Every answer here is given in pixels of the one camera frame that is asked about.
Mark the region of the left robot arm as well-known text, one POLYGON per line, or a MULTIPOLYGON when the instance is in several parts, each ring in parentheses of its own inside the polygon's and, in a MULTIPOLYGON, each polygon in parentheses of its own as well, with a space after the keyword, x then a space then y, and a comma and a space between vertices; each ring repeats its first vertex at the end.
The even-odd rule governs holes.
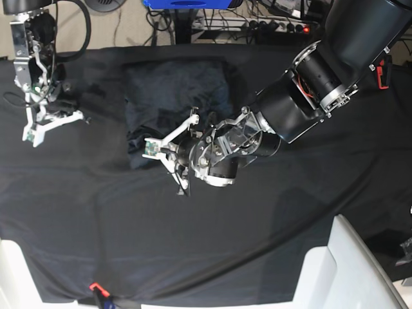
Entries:
POLYGON ((232 185, 240 167, 276 154, 282 142, 292 143, 346 105, 410 24, 410 1, 334 1, 322 38, 257 94, 254 107, 203 131, 195 130, 200 117, 192 112, 166 137, 146 138, 143 156, 162 163, 181 195, 189 193, 192 176, 214 187, 232 185))

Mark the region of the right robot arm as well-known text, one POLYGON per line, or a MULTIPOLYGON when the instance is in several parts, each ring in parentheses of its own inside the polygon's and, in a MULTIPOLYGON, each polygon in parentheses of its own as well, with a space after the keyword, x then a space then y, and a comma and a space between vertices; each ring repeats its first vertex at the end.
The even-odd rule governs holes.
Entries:
POLYGON ((68 56, 57 53, 58 16, 48 7, 58 1, 3 1, 3 12, 12 17, 15 85, 23 92, 20 107, 27 124, 22 139, 38 147, 47 132, 78 120, 88 122, 66 81, 67 62, 84 55, 91 38, 91 18, 85 4, 76 1, 86 23, 86 36, 79 51, 68 56))

